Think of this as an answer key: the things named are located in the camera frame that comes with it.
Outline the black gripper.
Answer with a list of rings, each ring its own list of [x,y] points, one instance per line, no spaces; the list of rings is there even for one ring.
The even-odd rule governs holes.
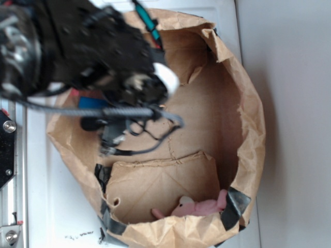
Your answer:
[[[103,91],[103,96],[114,106],[147,107],[165,103],[169,93],[158,76],[135,72],[117,76]],[[82,117],[80,126],[85,131],[97,131],[103,127],[99,149],[102,156],[129,156],[129,151],[117,149],[125,140],[125,121],[107,123],[97,117]]]

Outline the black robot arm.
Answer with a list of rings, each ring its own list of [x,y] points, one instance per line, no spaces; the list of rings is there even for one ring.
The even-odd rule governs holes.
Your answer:
[[[1,96],[32,109],[80,116],[100,131],[101,153],[132,156],[118,145],[131,123],[145,128],[178,78],[166,65],[157,20],[134,1],[156,48],[113,6],[90,1],[1,1]],[[30,102],[70,89],[99,91],[105,106],[57,108]]]

